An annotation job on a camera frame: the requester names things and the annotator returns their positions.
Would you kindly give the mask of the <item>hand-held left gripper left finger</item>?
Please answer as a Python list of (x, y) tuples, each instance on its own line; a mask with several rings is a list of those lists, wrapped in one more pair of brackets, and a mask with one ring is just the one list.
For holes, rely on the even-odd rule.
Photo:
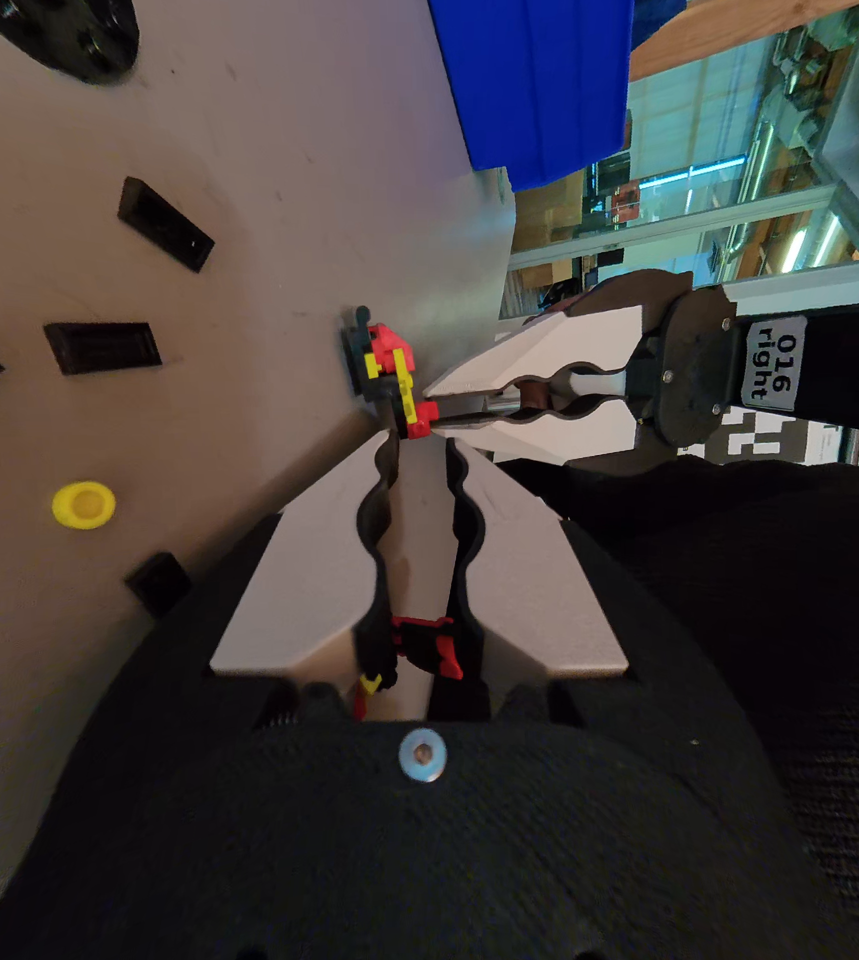
[(397, 677), (378, 546), (398, 469), (399, 437), (383, 429), (285, 505), (211, 656), (214, 675), (329, 685), (364, 718)]

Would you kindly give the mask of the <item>framed black white tag sign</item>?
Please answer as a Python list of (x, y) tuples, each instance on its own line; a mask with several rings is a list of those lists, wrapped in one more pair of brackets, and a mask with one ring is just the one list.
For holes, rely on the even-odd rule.
[(712, 464), (781, 461), (805, 466), (839, 460), (844, 429), (784, 414), (732, 407), (705, 442), (678, 450)]

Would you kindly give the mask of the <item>yellow wing lego assembly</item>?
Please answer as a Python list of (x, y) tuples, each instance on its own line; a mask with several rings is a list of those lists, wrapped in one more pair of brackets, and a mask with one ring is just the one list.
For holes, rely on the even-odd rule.
[(387, 403), (400, 438), (429, 437), (440, 414), (436, 402), (415, 395), (410, 344), (387, 325), (373, 322), (365, 305), (354, 309), (351, 325), (340, 336), (353, 395), (370, 404)]

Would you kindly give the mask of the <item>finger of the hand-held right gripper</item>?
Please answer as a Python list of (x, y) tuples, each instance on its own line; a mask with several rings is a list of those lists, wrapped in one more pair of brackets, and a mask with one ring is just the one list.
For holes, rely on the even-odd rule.
[(429, 399), (495, 394), (522, 379), (550, 382), (574, 368), (612, 375), (643, 337), (639, 304), (571, 317), (555, 312), (495, 342), (423, 389)]
[(560, 411), (521, 409), (447, 416), (436, 420), (431, 430), (503, 460), (564, 466), (633, 450), (640, 425), (623, 398), (582, 395)]

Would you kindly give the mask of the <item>wooden ceiling beam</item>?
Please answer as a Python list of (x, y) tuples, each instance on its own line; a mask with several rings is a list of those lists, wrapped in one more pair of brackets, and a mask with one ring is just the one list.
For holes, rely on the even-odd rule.
[(690, 2), (631, 54), (636, 82), (858, 6), (858, 1)]

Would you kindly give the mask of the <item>striped black red lego assembly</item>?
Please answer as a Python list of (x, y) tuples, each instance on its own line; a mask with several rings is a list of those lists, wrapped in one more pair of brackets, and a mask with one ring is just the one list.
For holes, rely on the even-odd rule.
[(460, 682), (461, 630), (454, 618), (391, 615), (373, 636), (351, 698), (351, 715), (366, 719), (375, 702), (380, 722), (424, 719), (437, 678)]

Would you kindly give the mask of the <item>round black lego plate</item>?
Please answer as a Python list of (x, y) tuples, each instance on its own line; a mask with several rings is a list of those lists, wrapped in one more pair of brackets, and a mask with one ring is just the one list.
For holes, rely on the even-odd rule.
[(36, 63), (92, 86), (124, 79), (140, 44), (131, 1), (0, 1), (0, 36)]

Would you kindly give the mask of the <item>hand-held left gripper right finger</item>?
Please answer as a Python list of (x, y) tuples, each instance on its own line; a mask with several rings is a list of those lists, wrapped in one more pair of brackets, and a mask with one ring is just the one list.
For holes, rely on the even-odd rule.
[(433, 683), (432, 719), (488, 719), (519, 685), (614, 680), (628, 657), (564, 522), (478, 451), (429, 440), (429, 610), (464, 606), (461, 680)]

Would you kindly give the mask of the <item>blue plastic bin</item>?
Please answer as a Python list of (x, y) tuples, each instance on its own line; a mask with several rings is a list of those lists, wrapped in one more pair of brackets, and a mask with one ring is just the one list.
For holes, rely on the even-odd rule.
[(625, 143), (632, 1), (430, 1), (475, 171), (520, 194)]

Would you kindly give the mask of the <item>yellow round lego piece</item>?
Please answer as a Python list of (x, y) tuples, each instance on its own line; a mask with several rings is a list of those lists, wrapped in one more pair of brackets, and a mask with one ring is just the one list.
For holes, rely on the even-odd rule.
[(52, 496), (51, 513), (66, 529), (93, 531), (111, 522), (117, 498), (109, 486), (96, 481), (79, 481), (60, 487)]

